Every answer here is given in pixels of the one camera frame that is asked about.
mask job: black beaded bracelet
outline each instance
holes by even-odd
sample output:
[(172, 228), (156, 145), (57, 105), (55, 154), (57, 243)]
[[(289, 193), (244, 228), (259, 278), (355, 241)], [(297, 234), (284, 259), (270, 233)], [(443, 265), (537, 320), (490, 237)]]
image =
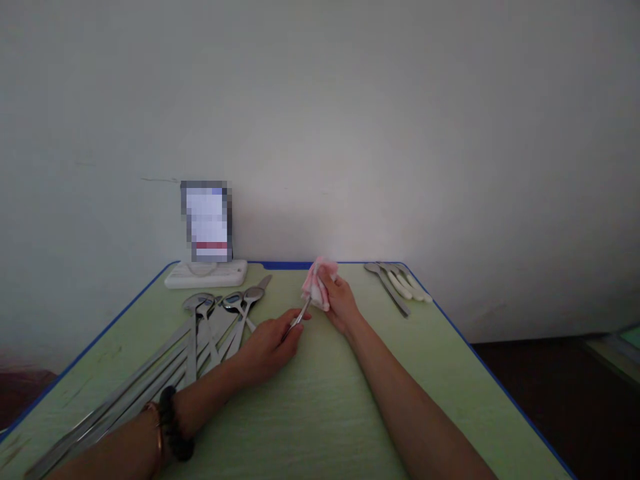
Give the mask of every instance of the black beaded bracelet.
[(165, 432), (167, 443), (171, 449), (171, 453), (178, 461), (187, 461), (193, 456), (195, 443), (193, 439), (184, 440), (180, 432), (180, 426), (175, 418), (175, 410), (173, 408), (173, 396), (175, 388), (166, 387), (160, 394), (160, 424)]

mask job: towel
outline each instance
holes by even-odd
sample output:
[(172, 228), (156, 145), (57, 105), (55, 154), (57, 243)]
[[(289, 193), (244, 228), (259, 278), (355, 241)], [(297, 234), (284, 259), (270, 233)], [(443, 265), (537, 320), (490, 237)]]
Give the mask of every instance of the towel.
[(335, 281), (337, 278), (338, 264), (336, 262), (327, 260), (324, 257), (316, 258), (315, 262), (313, 262), (313, 265), (309, 269), (307, 279), (302, 285), (302, 298), (307, 300), (311, 297), (312, 305), (323, 311), (329, 311), (329, 294), (327, 293), (327, 288), (322, 283), (322, 280), (318, 277), (318, 269), (320, 267), (326, 268), (331, 280)]

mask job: phone screen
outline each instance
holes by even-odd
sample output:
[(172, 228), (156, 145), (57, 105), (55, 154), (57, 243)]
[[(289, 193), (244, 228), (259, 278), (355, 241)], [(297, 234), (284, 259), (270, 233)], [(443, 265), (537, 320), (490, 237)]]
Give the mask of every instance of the phone screen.
[(187, 220), (191, 260), (227, 262), (231, 249), (231, 188), (224, 181), (183, 181), (182, 211)]

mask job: bracelet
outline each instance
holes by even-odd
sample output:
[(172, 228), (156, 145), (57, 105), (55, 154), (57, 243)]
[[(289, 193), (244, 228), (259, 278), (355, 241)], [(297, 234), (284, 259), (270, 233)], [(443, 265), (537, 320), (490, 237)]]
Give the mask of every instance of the bracelet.
[(147, 402), (142, 408), (142, 411), (150, 410), (155, 416), (155, 428), (157, 429), (157, 441), (158, 441), (158, 460), (155, 464), (155, 469), (151, 476), (152, 479), (157, 478), (162, 468), (162, 457), (164, 455), (164, 442), (162, 441), (162, 428), (160, 423), (160, 410), (158, 410), (158, 404), (156, 402)]
[(193, 456), (195, 444), (193, 439), (185, 440), (180, 432), (180, 426), (175, 418), (173, 408), (173, 396), (175, 388), (166, 387), (160, 394), (160, 423), (165, 428), (167, 442), (171, 448), (171, 453), (178, 461), (187, 461)]

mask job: blue table edge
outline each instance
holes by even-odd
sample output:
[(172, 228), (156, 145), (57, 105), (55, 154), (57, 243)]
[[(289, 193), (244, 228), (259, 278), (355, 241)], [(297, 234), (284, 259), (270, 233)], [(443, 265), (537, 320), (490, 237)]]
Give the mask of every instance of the blue table edge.
[[(96, 344), (96, 342), (98, 342), (98, 340), (100, 340), (100, 338), (102, 338), (102, 336), (112, 327), (114, 326), (114, 324), (120, 319), (120, 317), (122, 317), (122, 315), (125, 314), (125, 312), (127, 310), (129, 310), (129, 308), (131, 308), (131, 306), (138, 300), (138, 298), (140, 298), (142, 296), (142, 294), (144, 294), (144, 292), (146, 292), (150, 286), (152, 286), (156, 280), (158, 280), (158, 278), (160, 278), (160, 276), (172, 265), (178, 263), (179, 261), (172, 261), (170, 263), (168, 263), (162, 270), (160, 270), (160, 272), (153, 278), (153, 280), (151, 280), (147, 286), (140, 292), (138, 293), (133, 300), (131, 300), (129, 302), (129, 304), (118, 314), (118, 316), (116, 316), (116, 318), (114, 318), (110, 324), (108, 324), (104, 330), (102, 330), (102, 332), (100, 332), (100, 334), (98, 334), (98, 336), (96, 338), (93, 339), (93, 341), (88, 344), (88, 346), (82, 350), (82, 352), (80, 353), (80, 355), (78, 355), (74, 361), (72, 361), (69, 366), (67, 368), (64, 369), (64, 371), (58, 375), (58, 377), (56, 378), (56, 380), (54, 380), (53, 382), (51, 382), (51, 384), (49, 384), (49, 386), (44, 390), (44, 392), (42, 392), (40, 394), (40, 396), (38, 398), (36, 398), (36, 400), (34, 400), (34, 402), (24, 411), (22, 412), (22, 415), (20, 415), (10, 426), (9, 428), (7, 428), (7, 430), (4, 431), (4, 433), (2, 435), (0, 435), (0, 443), (2, 443), (10, 434), (13, 430), (16, 429), (16, 427), (18, 425), (20, 425), (20, 422), (22, 422), (22, 420), (24, 420), (28, 414), (31, 413), (31, 411), (36, 408), (36, 406), (38, 406), (38, 404), (42, 401), (43, 398), (45, 398), (49, 392), (51, 390), (53, 390), (55, 388), (55, 386), (58, 384), (58, 382), (60, 382), (60, 380), (62, 380), (62, 378), (75, 366), (76, 363), (78, 363), (80, 361), (80, 359), (82, 357), (85, 356), (85, 354), (91, 350), (91, 348)], [(249, 261), (249, 263), (260, 263), (262, 264), (262, 266), (265, 268), (265, 270), (308, 270), (309, 268), (311, 268), (311, 265), (313, 264), (313, 262), (291, 262), (291, 261)], [(339, 261), (338, 263), (367, 263), (366, 261)], [(398, 262), (398, 261), (391, 261), (388, 263), (399, 263), (401, 265), (404, 265), (410, 272), (411, 274), (414, 276), (414, 278), (417, 280), (417, 282), (420, 284), (420, 286), (422, 288), (424, 288), (424, 290), (429, 293), (429, 291), (425, 288), (424, 285), (422, 285), (422, 282), (420, 282), (420, 279), (413, 274), (412, 270), (409, 268), (408, 265), (406, 265), (404, 262)], [(496, 382), (498, 384), (498, 386), (502, 389), (502, 391), (505, 393), (505, 395), (507, 396), (507, 398), (511, 401), (511, 403), (513, 404), (513, 406), (518, 410), (518, 412), (520, 412), (520, 415), (522, 415), (524, 417), (524, 419), (527, 421), (527, 423), (529, 424), (529, 426), (533, 429), (534, 432), (536, 432), (536, 434), (538, 435), (538, 437), (540, 437), (540, 440), (542, 440), (542, 442), (547, 446), (547, 448), (549, 449), (549, 451), (553, 454), (553, 456), (556, 458), (556, 460), (558, 460), (558, 462), (560, 463), (560, 465), (562, 465), (562, 467), (566, 470), (566, 472), (571, 476), (572, 479), (577, 480), (576, 476), (573, 474), (573, 472), (571, 471), (571, 469), (569, 468), (569, 466), (564, 462), (564, 460), (562, 460), (562, 458), (560, 458), (560, 455), (558, 455), (558, 453), (555, 451), (555, 449), (551, 446), (551, 444), (547, 441), (547, 439), (545, 438), (545, 436), (542, 434), (542, 432), (540, 432), (540, 430), (538, 430), (538, 428), (533, 424), (533, 422), (530, 420), (530, 418), (525, 414), (525, 412), (522, 410), (522, 408), (520, 408), (520, 405), (518, 405), (516, 403), (516, 401), (513, 399), (513, 397), (511, 396), (511, 394), (506, 390), (506, 388), (504, 388), (504, 386), (502, 385), (502, 383), (500, 382), (500, 380), (498, 380), (498, 378), (493, 374), (493, 372), (491, 371), (491, 369), (487, 366), (487, 364), (482, 360), (482, 358), (480, 358), (480, 356), (477, 354), (477, 352), (474, 350), (474, 348), (471, 346), (471, 344), (467, 341), (467, 339), (465, 338), (464, 335), (462, 335), (462, 333), (460, 332), (460, 330), (458, 330), (458, 327), (455, 326), (455, 324), (451, 321), (451, 319), (449, 318), (449, 316), (445, 313), (444, 310), (442, 310), (442, 308), (440, 307), (440, 305), (438, 305), (438, 302), (436, 302), (436, 300), (433, 300), (433, 304), (438, 307), (438, 310), (440, 310), (440, 313), (442, 313), (442, 315), (444, 315), (444, 317), (447, 319), (447, 321), (451, 324), (451, 326), (453, 327), (453, 329), (458, 333), (458, 335), (460, 335), (460, 338), (462, 338), (462, 340), (467, 344), (468, 348), (473, 352), (473, 354), (475, 355), (475, 357), (478, 359), (478, 361), (480, 362), (480, 364), (482, 364), (482, 366), (485, 368), (485, 370), (487, 370), (487, 372), (489, 372), (491, 378), (493, 378), (494, 382)]]

